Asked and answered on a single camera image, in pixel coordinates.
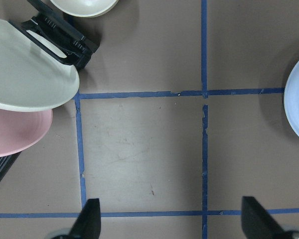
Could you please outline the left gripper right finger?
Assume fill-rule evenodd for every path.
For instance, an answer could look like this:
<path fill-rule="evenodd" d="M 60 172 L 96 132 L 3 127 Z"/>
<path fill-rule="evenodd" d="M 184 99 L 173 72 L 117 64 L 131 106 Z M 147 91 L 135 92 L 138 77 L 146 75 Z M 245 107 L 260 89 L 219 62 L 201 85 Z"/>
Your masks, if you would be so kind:
<path fill-rule="evenodd" d="M 248 239 L 299 239 L 299 230 L 285 230 L 252 196 L 241 201 L 241 228 Z"/>

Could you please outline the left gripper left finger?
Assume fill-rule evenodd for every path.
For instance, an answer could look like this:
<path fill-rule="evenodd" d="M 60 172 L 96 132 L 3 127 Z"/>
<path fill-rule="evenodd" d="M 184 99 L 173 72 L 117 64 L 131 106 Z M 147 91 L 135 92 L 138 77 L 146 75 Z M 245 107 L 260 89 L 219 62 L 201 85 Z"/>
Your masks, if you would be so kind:
<path fill-rule="evenodd" d="M 101 233 L 101 212 L 99 199 L 89 199 L 68 236 L 70 239 L 98 239 Z"/>

